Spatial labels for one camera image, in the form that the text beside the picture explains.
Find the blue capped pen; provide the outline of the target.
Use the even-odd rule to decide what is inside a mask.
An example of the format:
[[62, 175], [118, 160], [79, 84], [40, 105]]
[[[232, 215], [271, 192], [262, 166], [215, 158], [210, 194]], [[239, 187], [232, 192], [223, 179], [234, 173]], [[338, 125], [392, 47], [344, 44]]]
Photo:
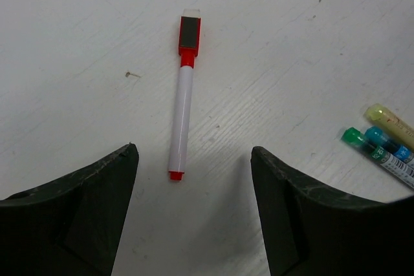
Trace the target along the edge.
[[377, 126], [372, 126], [365, 131], [365, 136], [376, 145], [380, 145], [407, 166], [413, 169], [413, 152], [404, 144], [397, 142]]

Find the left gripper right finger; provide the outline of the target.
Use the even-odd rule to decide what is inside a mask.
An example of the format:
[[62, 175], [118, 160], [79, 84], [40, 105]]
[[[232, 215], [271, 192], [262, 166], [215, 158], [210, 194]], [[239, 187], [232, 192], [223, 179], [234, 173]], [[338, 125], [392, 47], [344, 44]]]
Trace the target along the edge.
[[251, 168], [271, 275], [413, 274], [412, 197], [354, 196], [259, 146]]

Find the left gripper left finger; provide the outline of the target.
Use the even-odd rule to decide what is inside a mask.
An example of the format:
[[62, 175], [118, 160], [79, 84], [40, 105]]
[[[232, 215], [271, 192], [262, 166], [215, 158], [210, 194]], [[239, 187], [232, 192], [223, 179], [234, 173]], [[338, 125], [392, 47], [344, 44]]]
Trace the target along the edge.
[[2, 275], [110, 275], [136, 178], [129, 143], [1, 201]]

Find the teal thin pen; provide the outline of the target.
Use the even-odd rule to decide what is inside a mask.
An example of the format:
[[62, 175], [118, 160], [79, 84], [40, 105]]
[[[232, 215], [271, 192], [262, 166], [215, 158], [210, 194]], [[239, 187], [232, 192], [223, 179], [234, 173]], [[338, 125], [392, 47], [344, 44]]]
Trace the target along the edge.
[[369, 141], [359, 130], [354, 127], [346, 129], [341, 140], [413, 189], [413, 169], [383, 147]]

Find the yellow barrel pen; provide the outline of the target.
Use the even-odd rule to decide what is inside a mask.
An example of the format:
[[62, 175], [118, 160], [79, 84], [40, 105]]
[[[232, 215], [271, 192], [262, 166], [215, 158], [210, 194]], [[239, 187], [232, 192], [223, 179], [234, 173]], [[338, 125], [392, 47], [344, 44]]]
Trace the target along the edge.
[[374, 125], [413, 151], [413, 127], [381, 104], [371, 105], [364, 116]]

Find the red pen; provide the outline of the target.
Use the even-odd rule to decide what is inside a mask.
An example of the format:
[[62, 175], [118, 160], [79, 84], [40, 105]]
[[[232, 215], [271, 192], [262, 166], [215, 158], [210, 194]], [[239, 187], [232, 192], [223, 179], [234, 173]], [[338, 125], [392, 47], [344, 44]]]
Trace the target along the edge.
[[180, 17], [178, 53], [180, 69], [171, 133], [168, 173], [169, 179], [180, 182], [186, 170], [191, 94], [195, 59], [199, 54], [201, 11], [185, 9]]

